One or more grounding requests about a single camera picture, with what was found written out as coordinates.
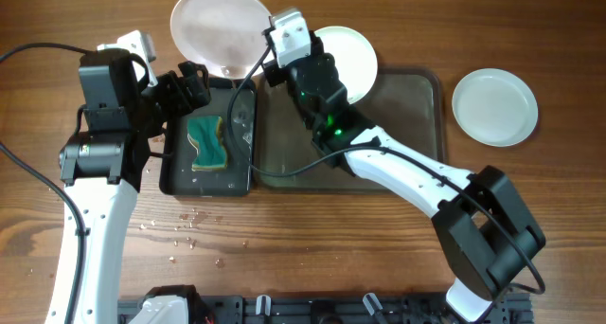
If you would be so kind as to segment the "green yellow sponge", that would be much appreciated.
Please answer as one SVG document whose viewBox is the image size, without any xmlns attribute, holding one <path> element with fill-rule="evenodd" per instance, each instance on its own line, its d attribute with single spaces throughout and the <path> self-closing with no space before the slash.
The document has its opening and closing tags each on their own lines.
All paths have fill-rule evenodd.
<svg viewBox="0 0 606 324">
<path fill-rule="evenodd" d="M 222 126 L 220 116 L 194 117 L 187 121 L 187 139 L 196 151 L 191 164 L 193 171 L 216 171 L 227 167 Z"/>
</svg>

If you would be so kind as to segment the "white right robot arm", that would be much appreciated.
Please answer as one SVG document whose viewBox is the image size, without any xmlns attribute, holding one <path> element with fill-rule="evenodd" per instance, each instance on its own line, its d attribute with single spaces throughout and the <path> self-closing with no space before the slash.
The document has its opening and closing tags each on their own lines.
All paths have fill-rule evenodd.
<svg viewBox="0 0 606 324">
<path fill-rule="evenodd" d="M 372 88 L 378 63 L 372 46 L 353 33 L 331 53 L 313 31 L 264 32 L 262 66 L 272 86 L 285 84 L 312 132 L 312 143 L 332 165 L 375 182 L 424 213 L 454 272 L 446 302 L 467 322 L 483 318 L 495 300 L 516 287 L 528 269 L 545 284 L 532 258 L 545 246 L 537 221 L 508 177 L 493 166 L 479 173 L 429 158 L 390 136 L 355 107 Z"/>
</svg>

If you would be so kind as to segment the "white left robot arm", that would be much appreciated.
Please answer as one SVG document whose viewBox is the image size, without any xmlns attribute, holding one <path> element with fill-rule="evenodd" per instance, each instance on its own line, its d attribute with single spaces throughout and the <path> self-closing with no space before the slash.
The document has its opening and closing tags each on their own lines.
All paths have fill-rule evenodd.
<svg viewBox="0 0 606 324">
<path fill-rule="evenodd" d="M 48 323 L 112 323 L 124 242 L 166 122 L 210 102 L 204 65 L 183 62 L 154 79 L 143 56 L 123 48 L 80 58 L 84 104 L 60 152 L 65 203 L 62 246 Z"/>
</svg>

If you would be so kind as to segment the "black water tray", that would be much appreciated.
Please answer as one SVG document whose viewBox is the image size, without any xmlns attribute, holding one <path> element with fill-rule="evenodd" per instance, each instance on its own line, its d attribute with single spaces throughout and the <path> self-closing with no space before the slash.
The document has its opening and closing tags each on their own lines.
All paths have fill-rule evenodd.
<svg viewBox="0 0 606 324">
<path fill-rule="evenodd" d="M 162 161 L 159 180 L 163 193 L 174 197 L 244 196 L 249 193 L 251 170 L 247 161 L 252 158 L 257 109 L 257 91 L 253 83 L 242 88 L 234 103 L 233 134 L 222 128 L 223 145 L 228 154 L 225 169 L 193 171 L 191 164 L 196 151 L 187 139 L 187 121 L 190 118 L 220 116 L 227 120 L 228 104 L 235 90 L 234 82 L 212 78 L 210 103 L 168 122 L 163 153 L 170 158 Z"/>
</svg>

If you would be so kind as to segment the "dark grey serving tray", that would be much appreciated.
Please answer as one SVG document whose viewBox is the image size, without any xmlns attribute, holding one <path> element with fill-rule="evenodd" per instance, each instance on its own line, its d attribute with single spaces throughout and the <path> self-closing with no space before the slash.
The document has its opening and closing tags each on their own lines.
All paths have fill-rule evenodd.
<svg viewBox="0 0 606 324">
<path fill-rule="evenodd" d="M 444 163 L 443 94 L 435 73 L 421 67 L 382 68 L 370 92 L 355 103 L 366 117 L 401 144 Z M 286 86 L 264 82 L 258 90 L 255 165 L 288 172 L 319 158 L 312 135 L 288 96 Z M 322 163 L 289 178 L 262 174 L 257 183 L 284 192 L 385 194 L 387 189 Z"/>
</svg>

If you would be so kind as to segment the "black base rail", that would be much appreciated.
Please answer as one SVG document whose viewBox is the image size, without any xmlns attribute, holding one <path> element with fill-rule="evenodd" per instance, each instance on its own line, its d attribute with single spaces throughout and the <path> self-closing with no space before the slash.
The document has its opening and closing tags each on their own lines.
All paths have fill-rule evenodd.
<svg viewBox="0 0 606 324">
<path fill-rule="evenodd" d="M 203 297 L 211 311 L 201 323 L 467 323 L 447 307 L 445 294 L 416 293 L 403 297 L 379 297 L 383 307 L 375 315 L 362 298 L 274 298 L 270 313 L 258 314 L 258 298 Z M 143 300 L 118 302 L 117 323 L 131 323 Z M 507 294 L 473 323 L 533 324 L 535 316 L 528 294 Z"/>
</svg>

